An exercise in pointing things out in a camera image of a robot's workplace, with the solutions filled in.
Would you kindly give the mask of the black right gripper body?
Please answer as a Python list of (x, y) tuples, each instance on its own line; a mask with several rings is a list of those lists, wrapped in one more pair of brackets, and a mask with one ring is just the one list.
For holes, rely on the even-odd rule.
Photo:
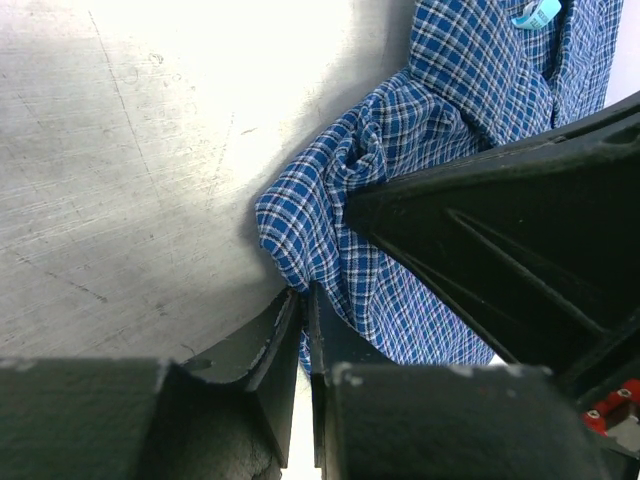
[(576, 367), (574, 393), (612, 479), (639, 477), (639, 346), (596, 349)]

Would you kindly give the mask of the blue checked long sleeve shirt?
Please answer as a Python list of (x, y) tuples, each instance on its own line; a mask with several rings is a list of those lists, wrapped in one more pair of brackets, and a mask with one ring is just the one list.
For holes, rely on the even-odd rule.
[(524, 1), (420, 1), (407, 65), (322, 132), (255, 205), (259, 242), (299, 292), (405, 365), (493, 351), (412, 273), (350, 230), (348, 195), (555, 129), (605, 102), (623, 5), (566, 1), (537, 30)]

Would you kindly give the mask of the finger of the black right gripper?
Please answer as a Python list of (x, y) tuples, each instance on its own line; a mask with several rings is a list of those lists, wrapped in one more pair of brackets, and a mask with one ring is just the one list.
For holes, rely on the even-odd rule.
[(639, 371), (639, 98), (362, 189), (348, 226), (504, 359), (564, 385)]

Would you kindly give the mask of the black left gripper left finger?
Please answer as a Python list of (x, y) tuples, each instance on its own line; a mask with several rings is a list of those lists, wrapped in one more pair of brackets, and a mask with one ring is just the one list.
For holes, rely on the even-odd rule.
[(162, 358), (1, 362), (5, 479), (277, 479), (289, 456), (301, 297)]

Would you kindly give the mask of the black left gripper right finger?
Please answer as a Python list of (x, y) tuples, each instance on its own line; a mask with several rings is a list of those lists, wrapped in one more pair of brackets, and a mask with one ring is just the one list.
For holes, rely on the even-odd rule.
[(606, 479), (540, 367), (401, 366), (308, 299), (315, 462), (326, 479)]

